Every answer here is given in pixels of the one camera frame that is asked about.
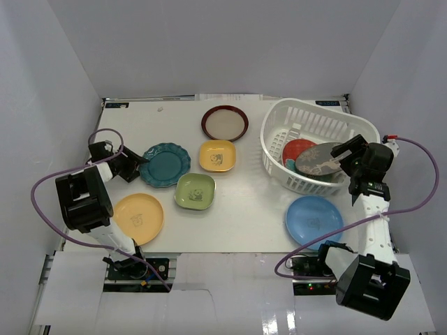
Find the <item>red plate with teal flower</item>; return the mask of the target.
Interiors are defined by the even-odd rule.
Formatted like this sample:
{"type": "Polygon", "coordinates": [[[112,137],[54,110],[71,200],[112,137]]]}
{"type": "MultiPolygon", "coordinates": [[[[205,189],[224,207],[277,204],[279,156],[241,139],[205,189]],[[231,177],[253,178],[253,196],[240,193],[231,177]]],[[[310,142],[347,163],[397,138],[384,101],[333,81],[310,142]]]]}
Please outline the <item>red plate with teal flower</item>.
{"type": "Polygon", "coordinates": [[[284,146],[281,154],[283,166],[292,172],[297,172],[295,167],[297,157],[315,145],[316,143],[306,139],[291,140],[284,146]]]}

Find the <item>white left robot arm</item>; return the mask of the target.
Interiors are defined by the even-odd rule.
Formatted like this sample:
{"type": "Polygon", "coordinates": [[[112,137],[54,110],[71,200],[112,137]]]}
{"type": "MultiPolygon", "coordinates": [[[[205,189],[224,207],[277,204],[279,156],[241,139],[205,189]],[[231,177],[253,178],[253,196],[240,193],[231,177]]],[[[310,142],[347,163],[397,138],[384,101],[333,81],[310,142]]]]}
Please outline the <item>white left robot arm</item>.
{"type": "Polygon", "coordinates": [[[103,261],[120,274],[141,278],[148,270],[141,248],[112,220],[114,209],[105,183],[116,176],[130,183],[140,176],[138,168],[147,159],[124,147],[114,156],[109,141],[89,145],[89,167],[55,179],[63,220],[69,230],[93,237],[98,244],[111,246],[103,261]]]}

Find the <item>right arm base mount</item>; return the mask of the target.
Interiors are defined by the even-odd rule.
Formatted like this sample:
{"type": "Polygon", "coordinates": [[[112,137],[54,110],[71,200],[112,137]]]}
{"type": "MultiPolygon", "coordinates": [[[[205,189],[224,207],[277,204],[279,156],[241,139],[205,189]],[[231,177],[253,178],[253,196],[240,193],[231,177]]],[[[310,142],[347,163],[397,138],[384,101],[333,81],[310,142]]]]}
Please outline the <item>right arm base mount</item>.
{"type": "Polygon", "coordinates": [[[291,270],[292,275],[301,277],[293,279],[293,292],[296,297],[335,295],[337,279],[316,256],[295,256],[286,261],[286,268],[291,270]]]}

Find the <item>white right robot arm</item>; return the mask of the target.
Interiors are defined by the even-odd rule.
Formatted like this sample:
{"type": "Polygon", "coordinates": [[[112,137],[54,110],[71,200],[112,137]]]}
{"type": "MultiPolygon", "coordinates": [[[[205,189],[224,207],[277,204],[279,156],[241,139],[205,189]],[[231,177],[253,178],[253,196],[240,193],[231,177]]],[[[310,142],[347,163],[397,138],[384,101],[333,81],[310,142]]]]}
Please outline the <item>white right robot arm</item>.
{"type": "Polygon", "coordinates": [[[353,208],[361,210],[367,222],[359,224],[358,247],[326,241],[318,250],[316,272],[337,280],[336,302],[340,306],[388,321],[408,288],[411,275],[398,265],[392,248],[387,210],[390,190],[383,178],[394,159],[389,147],[356,135],[335,146],[349,176],[353,208]]]}

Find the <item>grey plate with deer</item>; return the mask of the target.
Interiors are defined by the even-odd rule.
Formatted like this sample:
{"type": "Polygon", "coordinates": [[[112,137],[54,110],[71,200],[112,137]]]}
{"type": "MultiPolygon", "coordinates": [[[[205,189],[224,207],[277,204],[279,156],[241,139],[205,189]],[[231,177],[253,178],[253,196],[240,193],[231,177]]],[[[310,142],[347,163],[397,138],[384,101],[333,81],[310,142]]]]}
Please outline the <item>grey plate with deer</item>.
{"type": "Polygon", "coordinates": [[[317,181],[336,182],[342,169],[331,151],[340,144],[326,142],[306,149],[295,160],[296,172],[317,181]]]}

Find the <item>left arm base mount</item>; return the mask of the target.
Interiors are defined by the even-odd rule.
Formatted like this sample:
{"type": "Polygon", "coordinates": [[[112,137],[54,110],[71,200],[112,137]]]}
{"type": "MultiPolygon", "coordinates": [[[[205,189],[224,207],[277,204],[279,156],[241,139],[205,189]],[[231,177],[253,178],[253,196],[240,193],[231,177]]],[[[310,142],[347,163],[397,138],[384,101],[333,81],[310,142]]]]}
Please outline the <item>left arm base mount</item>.
{"type": "MultiPolygon", "coordinates": [[[[147,258],[146,261],[153,266],[156,273],[171,289],[174,276],[171,274],[171,261],[169,258],[147,258]]],[[[103,292],[115,293],[168,293],[168,289],[154,272],[145,265],[138,264],[130,268],[131,272],[118,271],[108,265],[103,292]]]]}

